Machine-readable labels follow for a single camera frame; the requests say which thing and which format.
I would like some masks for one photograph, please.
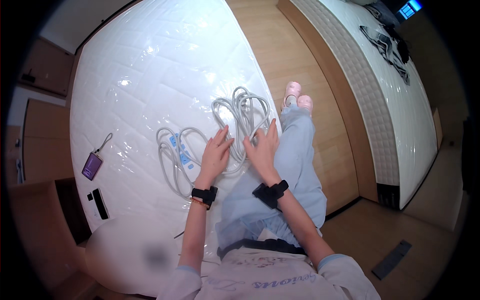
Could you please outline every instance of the gray cable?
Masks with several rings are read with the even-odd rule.
[[[240,89],[243,90],[243,92],[240,92],[238,93],[238,95],[235,96],[236,92]],[[253,106],[254,99],[257,99],[260,102],[260,105],[262,106],[263,113],[264,113],[264,117],[256,125],[254,122],[254,106]],[[242,137],[248,136],[250,139],[250,142],[253,143],[252,141],[253,136],[263,124],[265,124],[265,126],[269,128],[270,124],[268,122],[268,116],[270,114],[270,104],[263,97],[257,96],[254,93],[249,92],[245,87],[243,86],[237,87],[233,91],[231,100],[225,97],[219,97],[212,102],[212,112],[213,112],[214,118],[217,121],[217,123],[220,125],[220,128],[224,128],[225,123],[223,122],[219,114],[220,106],[226,107],[232,113],[233,118],[235,119],[236,139],[232,144],[232,146],[230,147],[230,157],[232,157],[235,161],[237,161],[239,165],[234,170],[225,171],[222,173],[222,174],[232,174],[239,171],[246,160],[245,149],[243,148],[243,145],[242,145],[242,141],[243,141]],[[159,133],[162,130],[166,130],[172,134],[177,145],[175,149],[173,148],[171,143],[160,140]],[[172,129],[168,127],[162,127],[158,129],[156,132],[156,142],[158,144],[158,159],[160,160],[163,176],[165,177],[165,180],[167,181],[168,186],[172,189],[172,191],[175,194],[177,194],[178,196],[190,202],[190,195],[192,194],[192,189],[195,187],[195,183],[189,180],[187,173],[183,168],[183,164],[181,163],[180,155],[184,154],[192,162],[194,162],[199,166],[201,166],[202,163],[196,158],[193,158],[190,155],[188,155],[187,152],[183,150],[182,147],[180,146],[181,137],[185,131],[196,132],[203,138],[205,143],[208,142],[205,135],[195,127],[185,127],[178,132],[178,135],[175,135]],[[227,133],[227,138],[228,139],[231,138],[230,132]],[[163,159],[162,159],[163,152],[165,152],[167,157],[172,161],[173,182],[175,186],[173,186],[172,183],[167,178],[167,173],[165,172],[165,166],[163,164]],[[180,191],[179,184],[178,184],[177,169],[180,169],[180,171],[183,174],[183,177],[190,184],[190,189],[187,193],[183,193]]]

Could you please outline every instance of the white t-shirt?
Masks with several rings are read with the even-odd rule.
[[[157,299],[380,299],[353,258],[329,255],[318,272],[306,260],[298,254],[232,250],[203,282],[193,268],[179,266]]]

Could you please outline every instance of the pink slipper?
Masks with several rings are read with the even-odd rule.
[[[297,98],[297,106],[299,108],[307,108],[310,111],[310,118],[312,117],[313,101],[310,96],[304,95]]]
[[[282,110],[284,107],[287,106],[288,96],[292,95],[298,100],[300,93],[301,93],[301,85],[296,81],[290,81],[287,84],[287,88],[285,89],[285,98],[283,98]]]

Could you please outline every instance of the foot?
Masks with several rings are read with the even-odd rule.
[[[297,106],[298,106],[299,108],[306,108],[306,109],[308,109],[308,111],[310,112],[310,118],[312,117],[313,101],[312,101],[312,98],[310,98],[310,96],[307,96],[307,95],[300,96],[300,97],[297,99]]]
[[[285,97],[283,98],[282,110],[291,103],[296,103],[301,93],[301,85],[296,81],[290,81],[285,89]]]

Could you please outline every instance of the leg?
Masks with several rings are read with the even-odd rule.
[[[308,110],[292,105],[284,108],[280,121],[284,132],[275,154],[275,167],[314,224],[321,227],[326,198],[312,165],[315,132],[312,119]],[[223,202],[222,221],[216,224],[221,248],[244,238],[255,240],[263,228],[298,246],[283,216],[252,195],[261,182],[254,168],[250,168]]]

